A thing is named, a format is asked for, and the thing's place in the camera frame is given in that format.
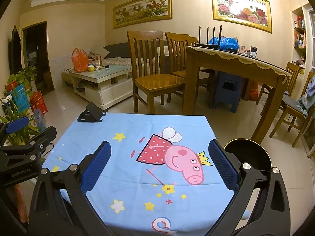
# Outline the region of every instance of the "television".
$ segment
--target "television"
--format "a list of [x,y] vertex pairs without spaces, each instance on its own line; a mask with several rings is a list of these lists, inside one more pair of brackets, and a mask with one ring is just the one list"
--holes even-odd
[[18,30],[16,29],[16,26],[14,26],[14,29],[12,31],[11,45],[9,50],[10,74],[14,75],[22,68],[21,39],[19,37],[19,33]]

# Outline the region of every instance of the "cartoon pig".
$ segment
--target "cartoon pig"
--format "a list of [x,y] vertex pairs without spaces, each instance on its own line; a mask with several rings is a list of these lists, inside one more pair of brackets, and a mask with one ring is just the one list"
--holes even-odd
[[199,156],[187,147],[170,146],[165,153],[165,164],[172,170],[182,172],[184,179],[191,185],[198,185],[204,181]]
[[182,135],[173,128],[165,128],[161,137],[152,135],[137,161],[146,164],[166,165],[168,168],[181,172],[184,179],[191,185],[199,185],[204,181],[202,165],[212,165],[204,157],[204,152],[196,154],[185,146],[173,145],[172,142],[182,140]]

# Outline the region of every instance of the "yellow cup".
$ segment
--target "yellow cup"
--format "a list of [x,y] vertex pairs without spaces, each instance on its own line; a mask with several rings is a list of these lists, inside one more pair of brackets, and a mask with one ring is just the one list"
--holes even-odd
[[94,66],[88,66],[88,69],[90,72],[93,72],[95,70]]

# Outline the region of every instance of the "pillow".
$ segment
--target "pillow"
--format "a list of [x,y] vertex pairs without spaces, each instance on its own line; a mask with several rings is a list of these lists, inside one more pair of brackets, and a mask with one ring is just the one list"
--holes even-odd
[[[160,47],[157,47],[157,56],[159,57],[161,52],[160,52]],[[169,56],[169,47],[168,46],[164,46],[164,56]]]
[[91,53],[100,54],[101,58],[105,58],[109,54],[109,51],[104,49],[103,46],[97,45],[91,50]]

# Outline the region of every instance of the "peony painting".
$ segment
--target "peony painting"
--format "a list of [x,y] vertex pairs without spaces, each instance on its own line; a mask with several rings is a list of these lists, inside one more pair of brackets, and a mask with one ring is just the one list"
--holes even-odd
[[133,0],[113,9],[113,28],[172,19],[172,0]]
[[238,23],[272,33],[267,0],[212,0],[213,19]]

